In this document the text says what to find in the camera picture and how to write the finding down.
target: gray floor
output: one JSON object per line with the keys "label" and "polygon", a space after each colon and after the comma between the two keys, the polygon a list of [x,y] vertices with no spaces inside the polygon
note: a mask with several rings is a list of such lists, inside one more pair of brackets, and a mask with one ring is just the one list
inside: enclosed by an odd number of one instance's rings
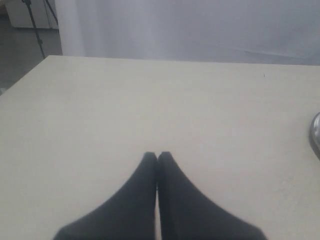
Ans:
{"label": "gray floor", "polygon": [[[62,55],[59,31],[40,29],[46,56]],[[32,29],[17,29],[0,17],[0,95],[43,60]]]}

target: white table surface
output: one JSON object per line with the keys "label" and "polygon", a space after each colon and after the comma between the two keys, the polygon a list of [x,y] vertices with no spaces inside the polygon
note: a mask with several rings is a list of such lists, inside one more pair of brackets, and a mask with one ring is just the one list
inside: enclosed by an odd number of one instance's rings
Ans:
{"label": "white table surface", "polygon": [[0,96],[0,239],[50,240],[171,151],[271,240],[320,239],[320,67],[49,56]]}

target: white curtain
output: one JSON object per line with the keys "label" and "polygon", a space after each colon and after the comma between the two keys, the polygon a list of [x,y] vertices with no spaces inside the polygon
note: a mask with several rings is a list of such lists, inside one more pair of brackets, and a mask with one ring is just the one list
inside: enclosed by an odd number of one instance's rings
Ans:
{"label": "white curtain", "polygon": [[320,65],[320,0],[56,0],[64,55]]}

